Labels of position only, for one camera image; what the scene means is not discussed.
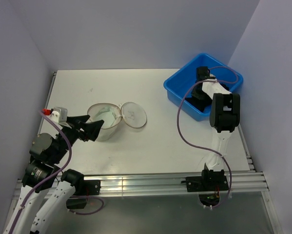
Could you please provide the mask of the black garment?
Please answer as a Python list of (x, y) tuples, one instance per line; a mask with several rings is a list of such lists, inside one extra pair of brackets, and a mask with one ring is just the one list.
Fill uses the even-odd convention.
[(190, 97), (185, 100), (200, 112), (211, 106), (218, 98), (229, 97), (231, 92), (218, 81), (204, 80), (196, 83), (190, 90)]

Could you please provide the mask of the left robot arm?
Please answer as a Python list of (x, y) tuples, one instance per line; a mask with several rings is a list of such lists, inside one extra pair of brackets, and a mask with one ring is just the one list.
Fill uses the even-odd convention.
[(56, 110), (39, 112), (57, 131), (56, 137), (38, 134), (33, 140), (30, 163), (22, 178), (22, 187), (15, 210), (7, 224), (5, 234), (44, 234), (60, 206), (72, 195), (84, 191), (84, 175), (73, 169), (66, 170), (69, 162), (58, 167), (61, 159), (72, 158), (72, 146), (78, 140), (95, 141), (104, 124), (103, 120), (89, 122), (89, 115), (63, 116)]

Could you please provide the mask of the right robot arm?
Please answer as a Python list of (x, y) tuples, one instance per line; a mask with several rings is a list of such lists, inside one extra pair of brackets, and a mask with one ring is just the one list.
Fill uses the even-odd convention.
[(226, 84), (221, 84), (207, 66), (196, 69), (196, 81), (204, 82), (192, 90), (191, 96), (199, 109), (211, 106), (209, 122), (213, 129), (212, 151), (197, 181), (201, 191), (227, 190), (223, 157), (232, 132), (240, 123), (240, 95), (232, 93)]

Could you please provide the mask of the pale mint bra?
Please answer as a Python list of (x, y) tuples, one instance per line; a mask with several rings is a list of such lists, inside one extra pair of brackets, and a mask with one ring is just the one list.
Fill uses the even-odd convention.
[(104, 121), (102, 128), (105, 129), (112, 127), (117, 119), (117, 116), (111, 106), (105, 106), (98, 111), (98, 113), (96, 114), (96, 119)]

